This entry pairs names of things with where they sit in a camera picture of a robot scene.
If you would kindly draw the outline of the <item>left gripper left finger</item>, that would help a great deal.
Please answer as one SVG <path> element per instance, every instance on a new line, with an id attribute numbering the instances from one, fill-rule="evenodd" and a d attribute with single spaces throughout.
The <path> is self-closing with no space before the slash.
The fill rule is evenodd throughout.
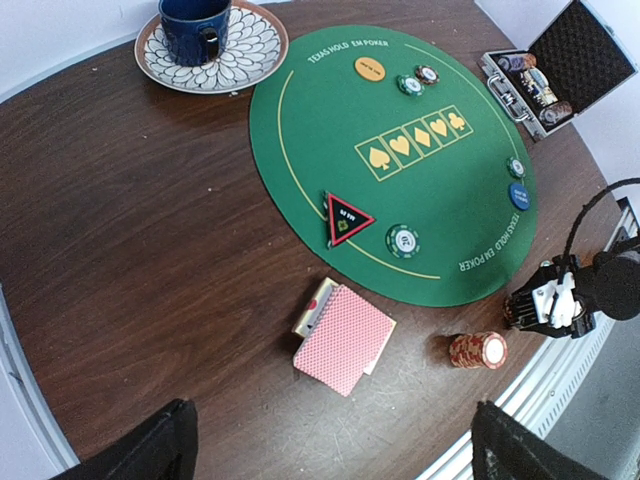
<path id="1" fill-rule="evenodd" d="M 192 479 L 198 415 L 192 400 L 174 399 L 59 479 Z"/>

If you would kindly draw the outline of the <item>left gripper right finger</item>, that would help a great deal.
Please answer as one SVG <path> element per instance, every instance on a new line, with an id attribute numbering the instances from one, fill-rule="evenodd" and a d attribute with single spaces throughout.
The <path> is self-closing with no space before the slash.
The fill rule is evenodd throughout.
<path id="1" fill-rule="evenodd" d="M 490 401 L 480 401 L 471 423 L 475 479 L 600 479 L 563 455 Z"/>

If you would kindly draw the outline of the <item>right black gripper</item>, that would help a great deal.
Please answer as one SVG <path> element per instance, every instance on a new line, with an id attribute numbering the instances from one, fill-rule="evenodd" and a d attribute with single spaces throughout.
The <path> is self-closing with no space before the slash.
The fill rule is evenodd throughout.
<path id="1" fill-rule="evenodd" d="M 561 266 L 561 256 L 542 262 L 532 277 L 505 299 L 507 327 L 572 339 L 596 328 L 596 269 L 582 265 L 576 255 L 569 257 L 566 271 Z"/>

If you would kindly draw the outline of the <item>blue small blind button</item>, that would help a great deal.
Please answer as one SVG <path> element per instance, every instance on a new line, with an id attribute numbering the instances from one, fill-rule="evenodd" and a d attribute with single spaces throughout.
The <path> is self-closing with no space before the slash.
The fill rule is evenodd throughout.
<path id="1" fill-rule="evenodd" d="M 508 188 L 511 203 L 520 211 L 527 211 L 531 207 L 531 197 L 527 188 L 519 182 L 513 182 Z"/>

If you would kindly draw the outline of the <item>green chip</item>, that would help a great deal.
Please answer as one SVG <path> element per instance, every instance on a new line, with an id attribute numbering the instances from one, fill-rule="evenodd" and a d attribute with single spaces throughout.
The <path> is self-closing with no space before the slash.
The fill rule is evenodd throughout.
<path id="1" fill-rule="evenodd" d="M 526 176 L 525 166 L 517 157 L 510 157 L 506 162 L 506 166 L 512 177 L 522 179 Z"/>

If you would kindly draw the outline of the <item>green twenty chips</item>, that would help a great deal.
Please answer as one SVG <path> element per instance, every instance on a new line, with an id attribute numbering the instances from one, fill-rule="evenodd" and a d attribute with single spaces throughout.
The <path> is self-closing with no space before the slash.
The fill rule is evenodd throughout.
<path id="1" fill-rule="evenodd" d="M 410 75 L 398 75 L 396 77 L 398 89 L 408 96 L 421 96 L 424 93 L 424 85 Z"/>

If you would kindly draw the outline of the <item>orange big blind button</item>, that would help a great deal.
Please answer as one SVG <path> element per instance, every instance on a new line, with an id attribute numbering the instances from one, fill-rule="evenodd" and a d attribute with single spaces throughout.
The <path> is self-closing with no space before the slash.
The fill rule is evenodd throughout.
<path id="1" fill-rule="evenodd" d="M 386 77 L 384 66 L 374 58 L 359 57 L 354 61 L 356 73 L 369 82 L 381 82 Z"/>

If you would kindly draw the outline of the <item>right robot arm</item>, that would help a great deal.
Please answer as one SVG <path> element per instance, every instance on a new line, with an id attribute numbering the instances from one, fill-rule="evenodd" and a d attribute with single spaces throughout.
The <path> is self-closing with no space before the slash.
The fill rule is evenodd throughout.
<path id="1" fill-rule="evenodd" d="M 615 321 L 639 315 L 638 237 L 597 253 L 587 266 L 571 253 L 587 214 L 610 192 L 638 183 L 637 177 L 617 181 L 583 206 L 572 224 L 563 253 L 541 265 L 521 288 L 505 299 L 503 315 L 507 328 L 550 338 L 577 339 L 596 328 L 598 312 Z"/>

